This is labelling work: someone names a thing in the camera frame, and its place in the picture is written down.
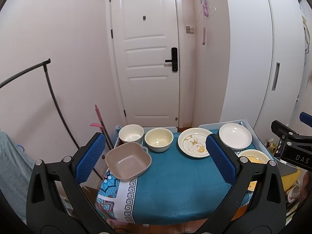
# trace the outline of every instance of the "cream bowl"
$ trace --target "cream bowl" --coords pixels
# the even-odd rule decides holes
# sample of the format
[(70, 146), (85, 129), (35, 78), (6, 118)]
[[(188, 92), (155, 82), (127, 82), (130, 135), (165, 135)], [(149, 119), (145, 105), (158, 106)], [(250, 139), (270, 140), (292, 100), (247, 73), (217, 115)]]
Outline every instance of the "cream bowl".
[[(238, 154), (238, 157), (247, 157), (250, 162), (260, 164), (266, 164), (268, 161), (270, 161), (270, 158), (266, 154), (256, 149), (244, 150)], [(253, 192), (255, 190), (256, 184), (257, 181), (250, 182), (248, 190)]]
[(164, 152), (170, 147), (174, 135), (168, 129), (155, 128), (148, 131), (144, 139), (152, 151)]
[(140, 125), (130, 124), (119, 131), (119, 138), (124, 142), (135, 142), (141, 144), (143, 141), (144, 129)]

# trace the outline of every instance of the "wardrobe handle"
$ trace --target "wardrobe handle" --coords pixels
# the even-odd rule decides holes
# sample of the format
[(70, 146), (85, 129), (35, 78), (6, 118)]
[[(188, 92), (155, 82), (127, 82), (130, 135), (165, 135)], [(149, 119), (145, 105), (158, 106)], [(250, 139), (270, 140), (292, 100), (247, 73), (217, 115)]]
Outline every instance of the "wardrobe handle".
[(276, 63), (276, 68), (275, 68), (275, 75), (274, 75), (274, 81), (272, 85), (272, 90), (275, 90), (276, 84), (277, 84), (277, 79), (278, 79), (278, 73), (280, 72), (280, 63)]

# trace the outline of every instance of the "blue gripper pad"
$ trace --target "blue gripper pad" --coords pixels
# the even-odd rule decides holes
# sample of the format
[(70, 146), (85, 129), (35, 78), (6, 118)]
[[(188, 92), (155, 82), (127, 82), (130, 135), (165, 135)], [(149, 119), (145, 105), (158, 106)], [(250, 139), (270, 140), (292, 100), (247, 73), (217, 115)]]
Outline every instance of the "blue gripper pad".
[(312, 128), (312, 116), (311, 115), (309, 115), (305, 112), (302, 112), (299, 115), (299, 119), (301, 122), (303, 122), (304, 124), (306, 124)]
[(236, 168), (211, 135), (206, 138), (206, 149), (224, 181), (233, 186), (236, 181)]
[(100, 134), (78, 162), (75, 172), (75, 180), (78, 184), (87, 181), (93, 167), (96, 165), (96, 162), (99, 160), (99, 157), (105, 149), (105, 144), (105, 136)]

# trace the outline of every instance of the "pink wall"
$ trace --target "pink wall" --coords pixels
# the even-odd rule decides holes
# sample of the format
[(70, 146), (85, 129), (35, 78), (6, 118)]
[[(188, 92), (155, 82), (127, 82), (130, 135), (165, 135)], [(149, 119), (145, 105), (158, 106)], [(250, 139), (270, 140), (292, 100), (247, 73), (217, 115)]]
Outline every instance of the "pink wall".
[(194, 2), (182, 0), (185, 40), (185, 104), (184, 104), (184, 127), (190, 126), (193, 119), (194, 94), (195, 94), (195, 68), (196, 68), (196, 35), (187, 34), (185, 26), (194, 26), (196, 30)]
[(194, 0), (196, 27), (196, 81), (193, 126), (220, 120), (230, 63), (230, 18), (227, 0), (208, 0), (216, 13), (206, 20), (206, 45), (202, 45), (203, 16)]
[[(7, 0), (0, 12), (0, 82), (51, 58), (51, 84), (70, 130), (85, 145), (94, 104), (110, 133), (121, 124), (108, 53), (105, 0)], [(34, 159), (60, 161), (76, 147), (53, 104), (43, 69), (0, 90), (0, 128)], [(90, 184), (96, 176), (91, 175)]]

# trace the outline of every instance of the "black metal rod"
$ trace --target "black metal rod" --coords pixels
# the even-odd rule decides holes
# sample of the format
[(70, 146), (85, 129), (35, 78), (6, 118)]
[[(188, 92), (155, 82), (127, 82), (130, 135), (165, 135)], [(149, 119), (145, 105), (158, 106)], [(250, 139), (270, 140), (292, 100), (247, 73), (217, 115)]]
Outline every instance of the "black metal rod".
[(0, 83), (0, 89), (1, 89), (3, 86), (5, 86), (5, 85), (7, 85), (8, 83), (10, 83), (11, 81), (15, 80), (16, 78), (22, 76), (23, 74), (26, 74), (26, 73), (28, 73), (29, 71), (32, 71), (32, 70), (34, 70), (34, 69), (36, 69), (36, 68), (39, 68), (39, 67), (41, 67), (41, 66), (45, 66), (45, 65), (47, 65), (47, 64), (49, 64), (49, 63), (51, 63), (51, 60), (50, 60), (50, 59), (49, 59), (49, 60), (46, 60), (46, 61), (44, 61), (44, 62), (41, 62), (41, 63), (39, 63), (39, 64), (37, 64), (37, 65), (35, 65), (35, 66), (32, 66), (32, 67), (30, 67), (30, 68), (26, 68), (25, 70), (23, 70), (23, 71), (21, 71), (21, 72), (15, 74), (14, 76), (11, 76), (11, 77), (8, 78), (7, 80), (5, 80), (5, 81), (3, 81), (2, 83)]
[[(66, 128), (66, 130), (67, 130), (69, 136), (70, 136), (71, 139), (73, 140), (73, 142), (74, 142), (74, 144), (76, 145), (77, 149), (79, 149), (80, 147), (79, 147), (78, 143), (76, 142), (74, 136), (72, 135), (71, 131), (69, 130), (68, 125), (67, 125), (67, 123), (66, 123), (66, 121), (65, 121), (65, 119), (64, 119), (64, 117), (63, 117), (63, 115), (62, 115), (62, 112), (60, 111), (60, 107), (59, 107), (59, 105), (58, 105), (58, 103), (57, 103), (57, 99), (55, 98), (55, 95), (54, 95), (54, 92), (53, 92), (53, 89), (52, 89), (51, 81), (50, 81), (49, 74), (48, 74), (48, 68), (47, 68), (46, 64), (43, 65), (43, 70), (44, 70), (44, 73), (46, 74), (46, 81), (47, 81), (47, 83), (48, 83), (48, 87), (49, 87), (49, 90), (50, 90), (50, 93), (51, 93), (51, 96), (52, 96), (54, 105), (55, 105), (55, 107), (56, 107), (56, 109), (57, 109), (57, 112), (58, 112), (58, 114), (59, 114), (59, 116), (60, 116), (60, 119), (62, 120), (62, 122), (63, 122), (63, 124), (64, 124), (64, 127)], [(102, 178), (101, 175), (96, 171), (95, 168), (93, 168), (93, 171), (96, 173), (96, 175), (97, 175), (101, 180), (103, 180), (103, 178)]]
[[(78, 145), (78, 143), (76, 142), (76, 140), (75, 140), (75, 138), (73, 137), (73, 135), (71, 134), (71, 131), (69, 130), (69, 128), (68, 128), (68, 126), (67, 126), (67, 124), (66, 124), (66, 122), (65, 122), (65, 119), (64, 119), (64, 117), (63, 117), (63, 115), (62, 115), (62, 113), (61, 113), (61, 111), (60, 111), (59, 105), (58, 105), (57, 100), (56, 100), (56, 98), (55, 98), (55, 95), (54, 95), (54, 92), (53, 92), (53, 89), (52, 89), (52, 86), (51, 86), (51, 82), (50, 82), (50, 79), (49, 79), (48, 68), (47, 68), (47, 66), (46, 66), (46, 65), (49, 64), (49, 63), (51, 63), (51, 60), (50, 60), (50, 59), (49, 59), (49, 60), (46, 60), (46, 61), (44, 61), (44, 62), (41, 62), (41, 63), (39, 63), (39, 64), (37, 64), (37, 65), (34, 65), (34, 66), (30, 67), (30, 68), (26, 68), (25, 70), (23, 70), (23, 71), (21, 71), (21, 72), (15, 74), (14, 76), (11, 76), (10, 78), (8, 78), (8, 79), (6, 79), (5, 81), (3, 81), (2, 83), (0, 83), (0, 89), (1, 89), (3, 86), (5, 86), (5, 85), (7, 85), (8, 83), (10, 83), (10, 82), (12, 82), (13, 80), (15, 80), (16, 78), (19, 78), (20, 76), (22, 76), (22, 75), (24, 75), (24, 74), (26, 74), (26, 73), (28, 73), (28, 72), (30, 72), (30, 71), (36, 69), (36, 68), (39, 68), (39, 67), (42, 67), (42, 66), (43, 66), (44, 72), (45, 72), (45, 74), (46, 74), (46, 80), (47, 80), (47, 82), (48, 82), (49, 90), (50, 90), (50, 93), (51, 93), (51, 96), (52, 96), (54, 105), (55, 105), (55, 107), (56, 107), (56, 109), (57, 109), (57, 112), (58, 112), (58, 114), (59, 114), (59, 116), (60, 116), (60, 118), (61, 118), (61, 120), (62, 120), (62, 122), (63, 122), (63, 124), (64, 124), (64, 126), (65, 126), (65, 128), (66, 128), (66, 130), (67, 130), (67, 132), (68, 132), (68, 134), (69, 134), (69, 136), (70, 136), (71, 139), (73, 140), (73, 142), (74, 142), (74, 144), (76, 145), (76, 147), (79, 149), (79, 145)], [(103, 178), (100, 176), (100, 174), (99, 174), (94, 168), (93, 168), (93, 171), (96, 173), (96, 175), (97, 175), (101, 180), (103, 180)]]

